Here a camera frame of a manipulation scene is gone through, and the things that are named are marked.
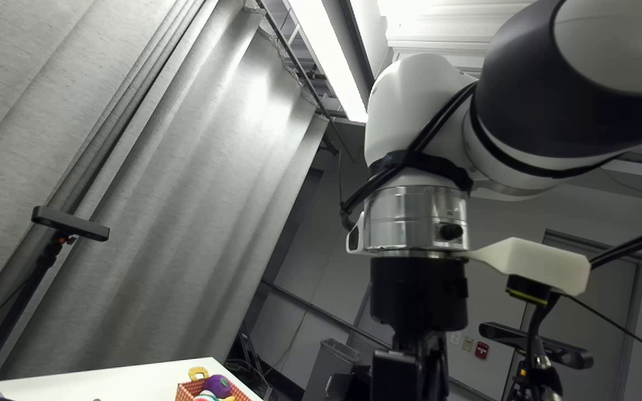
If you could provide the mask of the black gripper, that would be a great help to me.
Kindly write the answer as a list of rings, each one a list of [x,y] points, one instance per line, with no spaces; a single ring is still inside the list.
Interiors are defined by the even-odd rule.
[[[392,328],[372,357],[370,401],[446,401],[446,335],[469,323],[465,259],[372,259],[370,317]]]

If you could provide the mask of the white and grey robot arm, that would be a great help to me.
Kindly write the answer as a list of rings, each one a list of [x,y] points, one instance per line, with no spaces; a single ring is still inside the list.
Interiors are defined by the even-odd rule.
[[[449,335],[466,328],[479,261],[546,319],[594,261],[527,238],[473,247],[469,198],[523,201],[642,146],[642,0],[533,0],[495,33],[477,78],[406,55],[368,99],[370,178],[342,205],[370,261],[370,314],[392,343],[347,401],[446,401]]]

